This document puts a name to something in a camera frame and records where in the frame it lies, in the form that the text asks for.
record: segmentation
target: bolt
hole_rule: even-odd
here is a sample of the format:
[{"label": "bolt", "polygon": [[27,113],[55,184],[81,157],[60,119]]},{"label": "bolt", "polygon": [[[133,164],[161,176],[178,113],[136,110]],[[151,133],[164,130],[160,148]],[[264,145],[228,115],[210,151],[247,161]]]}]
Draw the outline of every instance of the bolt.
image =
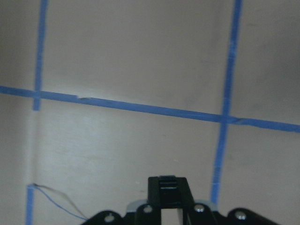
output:
[{"label": "bolt", "polygon": [[110,223],[110,222],[114,221],[114,216],[110,213],[108,216],[106,216],[106,217],[104,218],[104,221],[105,221],[106,223]]},{"label": "bolt", "polygon": [[237,219],[240,220],[245,220],[247,218],[246,214],[242,211],[236,211],[234,215]]},{"label": "bolt", "polygon": [[194,206],[194,210],[196,212],[204,212],[204,209],[205,209],[204,205],[201,205],[201,204],[197,204]]},{"label": "bolt", "polygon": [[143,209],[144,213],[151,213],[153,208],[150,205],[146,205]]}]

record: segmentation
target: grid of blue tape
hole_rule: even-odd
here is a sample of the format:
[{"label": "grid of blue tape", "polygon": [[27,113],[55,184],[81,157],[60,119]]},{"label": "grid of blue tape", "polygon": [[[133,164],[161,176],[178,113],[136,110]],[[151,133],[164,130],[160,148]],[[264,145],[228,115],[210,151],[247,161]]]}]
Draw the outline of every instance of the grid of blue tape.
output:
[{"label": "grid of blue tape", "polygon": [[[152,113],[166,116],[182,117],[194,120],[204,120],[210,122],[218,122],[221,124],[219,141],[214,162],[214,172],[211,186],[210,200],[214,203],[218,202],[218,194],[220,188],[220,179],[223,166],[223,156],[225,152],[227,130],[229,124],[234,125],[250,125],[258,128],[267,128],[281,131],[290,131],[300,133],[300,125],[281,123],[267,120],[256,120],[247,118],[236,118],[230,116],[230,101],[231,101],[231,89],[233,83],[233,71],[236,60],[236,50],[238,43],[238,31],[239,22],[242,9],[242,0],[235,0],[232,27],[230,36],[230,46],[227,59],[227,70],[223,94],[223,110],[222,114],[211,114],[203,112],[193,112],[180,109],[165,108],[152,105],[134,104],[128,102],[113,101],[99,98],[78,98],[75,95],[54,93],[48,91],[42,91],[42,68],[43,68],[43,49],[46,31],[46,12],[47,12],[48,0],[41,0],[40,3],[40,16],[39,16],[39,28],[37,37],[37,56],[36,56],[36,71],[35,71],[35,87],[34,90],[25,90],[19,88],[11,88],[6,86],[0,86],[0,93],[16,95],[21,97],[33,98],[33,110],[38,111],[40,109],[41,99],[49,99],[62,102],[70,102],[84,105],[94,105],[100,107],[108,107],[143,113]],[[26,204],[26,225],[32,225],[33,223],[33,200],[34,200],[34,187],[28,186],[27,188],[27,204]]]}]

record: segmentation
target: black plastic part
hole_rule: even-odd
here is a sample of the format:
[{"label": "black plastic part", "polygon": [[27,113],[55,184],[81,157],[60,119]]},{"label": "black plastic part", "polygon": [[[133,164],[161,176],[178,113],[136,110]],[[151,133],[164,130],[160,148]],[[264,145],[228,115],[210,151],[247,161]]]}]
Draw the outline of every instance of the black plastic part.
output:
[{"label": "black plastic part", "polygon": [[148,202],[140,205],[136,212],[128,212],[122,218],[116,212],[102,211],[82,225],[161,225],[162,209],[179,209],[181,225],[278,225],[243,208],[234,209],[224,217],[205,204],[195,208],[196,205],[186,178],[149,177]]}]

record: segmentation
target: vertical blue tape strip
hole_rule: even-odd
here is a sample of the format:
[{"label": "vertical blue tape strip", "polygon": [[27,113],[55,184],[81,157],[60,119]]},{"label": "vertical blue tape strip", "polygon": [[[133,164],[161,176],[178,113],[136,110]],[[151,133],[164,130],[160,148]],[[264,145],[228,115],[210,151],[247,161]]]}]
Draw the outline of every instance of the vertical blue tape strip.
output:
[{"label": "vertical blue tape strip", "polygon": [[27,186],[25,225],[33,225],[34,185]]},{"label": "vertical blue tape strip", "polygon": [[38,37],[37,37],[37,57],[36,57],[36,69],[35,69],[35,84],[34,91],[35,96],[33,98],[33,110],[38,111],[40,109],[41,101],[41,89],[42,89],[42,71],[43,71],[43,51],[44,40],[46,31],[46,12],[48,0],[41,0],[38,24]]},{"label": "vertical blue tape strip", "polygon": [[235,65],[236,50],[237,50],[237,43],[238,43],[238,33],[239,33],[238,31],[239,31],[241,8],[242,8],[242,0],[235,0],[233,16],[232,16],[231,34],[230,34],[230,46],[229,46],[228,59],[227,59],[225,88],[224,88],[224,95],[223,95],[221,127],[220,127],[217,152],[215,156],[214,172],[213,172],[213,179],[212,179],[211,193],[210,193],[210,200],[215,204],[218,203],[220,180],[221,180],[221,173],[222,173],[222,166],[223,166],[223,156],[225,151],[228,123],[229,123],[228,119],[229,119],[229,112],[230,112],[231,89],[232,89],[234,65]]}]

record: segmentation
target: beige floor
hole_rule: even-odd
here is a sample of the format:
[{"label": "beige floor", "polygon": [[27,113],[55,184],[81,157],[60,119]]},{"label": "beige floor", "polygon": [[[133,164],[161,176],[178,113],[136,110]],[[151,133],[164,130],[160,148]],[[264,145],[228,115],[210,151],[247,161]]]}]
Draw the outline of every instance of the beige floor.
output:
[{"label": "beige floor", "polygon": [[[231,115],[300,124],[298,1],[246,0]],[[49,2],[43,90],[221,114],[233,1]],[[32,90],[39,1],[2,1],[0,85]],[[0,224],[23,225],[26,185],[92,216],[125,213],[147,177],[209,199],[219,124],[0,94]],[[219,210],[300,220],[300,134],[230,125]],[[49,193],[59,204],[73,208]],[[174,219],[166,222],[174,224]],[[80,224],[36,192],[34,225]]]}]

